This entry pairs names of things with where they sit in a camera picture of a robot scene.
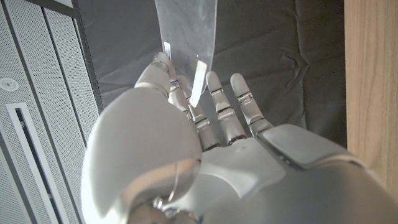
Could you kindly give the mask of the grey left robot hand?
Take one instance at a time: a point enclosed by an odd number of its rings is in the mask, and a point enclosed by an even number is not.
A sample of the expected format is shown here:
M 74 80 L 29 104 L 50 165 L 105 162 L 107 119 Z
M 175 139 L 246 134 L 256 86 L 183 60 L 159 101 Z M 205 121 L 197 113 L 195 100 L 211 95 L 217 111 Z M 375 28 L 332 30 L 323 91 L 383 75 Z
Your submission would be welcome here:
M 246 133 L 217 74 L 206 80 L 225 145 L 162 52 L 100 114 L 81 177 L 87 223 L 397 222 L 397 202 L 345 148 L 270 124 L 235 73 Z

